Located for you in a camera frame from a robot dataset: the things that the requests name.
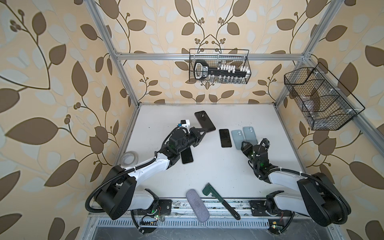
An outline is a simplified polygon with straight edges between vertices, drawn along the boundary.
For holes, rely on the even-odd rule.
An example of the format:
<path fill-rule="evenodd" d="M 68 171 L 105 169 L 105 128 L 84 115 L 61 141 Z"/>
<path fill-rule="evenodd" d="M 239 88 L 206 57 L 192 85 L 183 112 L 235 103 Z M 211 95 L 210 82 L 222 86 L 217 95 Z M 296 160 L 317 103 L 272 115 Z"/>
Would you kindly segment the black smartphone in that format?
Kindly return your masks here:
<path fill-rule="evenodd" d="M 213 122 L 205 111 L 195 112 L 194 115 L 199 124 L 201 125 L 201 128 L 206 129 L 207 133 L 216 130 L 216 127 L 214 126 Z"/>
<path fill-rule="evenodd" d="M 220 140 L 221 140 L 221 147 L 231 148 L 232 141 L 230 137 L 230 131 L 228 129 L 220 129 L 219 134 L 220 134 Z"/>
<path fill-rule="evenodd" d="M 181 159 L 183 165 L 190 164 L 194 161 L 191 148 L 187 148 L 181 152 Z"/>

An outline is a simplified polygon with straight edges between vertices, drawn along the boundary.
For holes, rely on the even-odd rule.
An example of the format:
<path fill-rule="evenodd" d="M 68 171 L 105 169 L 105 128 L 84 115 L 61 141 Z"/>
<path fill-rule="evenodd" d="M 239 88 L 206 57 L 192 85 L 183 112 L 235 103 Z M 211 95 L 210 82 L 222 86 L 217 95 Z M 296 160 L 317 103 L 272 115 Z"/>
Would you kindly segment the light blue phone case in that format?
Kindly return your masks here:
<path fill-rule="evenodd" d="M 258 140 L 253 127 L 243 127 L 243 134 L 246 142 L 252 144 L 253 146 L 258 144 Z"/>
<path fill-rule="evenodd" d="M 242 130 L 233 130 L 231 135 L 237 150 L 241 150 L 242 143 L 245 141 L 244 134 Z"/>

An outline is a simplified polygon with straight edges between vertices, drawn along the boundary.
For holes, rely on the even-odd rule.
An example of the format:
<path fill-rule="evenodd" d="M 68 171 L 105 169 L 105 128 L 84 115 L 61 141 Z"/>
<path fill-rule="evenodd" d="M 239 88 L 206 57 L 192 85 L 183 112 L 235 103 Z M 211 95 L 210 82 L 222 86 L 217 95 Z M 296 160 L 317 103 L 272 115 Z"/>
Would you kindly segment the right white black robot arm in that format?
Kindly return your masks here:
<path fill-rule="evenodd" d="M 263 139 L 258 145 L 243 141 L 241 151 L 259 180 L 289 188 L 296 193 L 278 190 L 268 194 L 263 207 L 266 214 L 277 216 L 283 211 L 290 211 L 311 217 L 322 227 L 347 222 L 351 207 L 325 174 L 309 175 L 275 166 L 269 161 L 269 147 L 268 139 Z"/>

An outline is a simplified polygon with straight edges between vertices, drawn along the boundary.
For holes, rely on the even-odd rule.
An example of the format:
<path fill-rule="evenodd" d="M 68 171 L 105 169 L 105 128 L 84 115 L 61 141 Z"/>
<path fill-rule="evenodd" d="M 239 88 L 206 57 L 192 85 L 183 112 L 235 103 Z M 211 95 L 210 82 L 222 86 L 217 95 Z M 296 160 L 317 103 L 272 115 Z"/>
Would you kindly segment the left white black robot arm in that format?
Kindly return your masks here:
<path fill-rule="evenodd" d="M 102 184 L 93 190 L 85 202 L 90 213 L 106 213 L 112 220 L 132 210 L 156 210 L 158 196 L 150 189 L 136 189 L 142 182 L 177 163 L 181 153 L 197 147 L 207 129 L 175 127 L 163 141 L 154 157 L 133 167 L 114 166 Z"/>

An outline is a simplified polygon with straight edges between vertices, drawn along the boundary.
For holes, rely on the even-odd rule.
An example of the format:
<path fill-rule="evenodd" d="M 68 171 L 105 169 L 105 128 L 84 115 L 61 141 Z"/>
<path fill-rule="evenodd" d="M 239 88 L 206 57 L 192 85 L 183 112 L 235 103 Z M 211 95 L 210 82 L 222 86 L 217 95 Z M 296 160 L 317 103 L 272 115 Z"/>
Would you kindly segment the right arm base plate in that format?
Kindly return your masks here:
<path fill-rule="evenodd" d="M 272 200 L 249 201 L 253 217 L 271 217 L 268 231 L 272 235 L 284 234 L 292 223 L 295 212 L 280 210 Z"/>

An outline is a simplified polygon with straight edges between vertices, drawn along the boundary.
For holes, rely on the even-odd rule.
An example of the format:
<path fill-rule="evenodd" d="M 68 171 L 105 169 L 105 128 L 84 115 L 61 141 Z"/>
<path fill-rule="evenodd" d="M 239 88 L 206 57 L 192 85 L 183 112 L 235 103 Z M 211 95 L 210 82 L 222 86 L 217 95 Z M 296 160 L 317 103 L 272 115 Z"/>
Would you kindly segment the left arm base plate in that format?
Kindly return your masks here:
<path fill-rule="evenodd" d="M 152 233 L 165 220 L 165 216 L 171 214 L 172 202 L 170 199 L 155 200 L 147 210 L 130 211 L 134 226 L 143 235 Z"/>

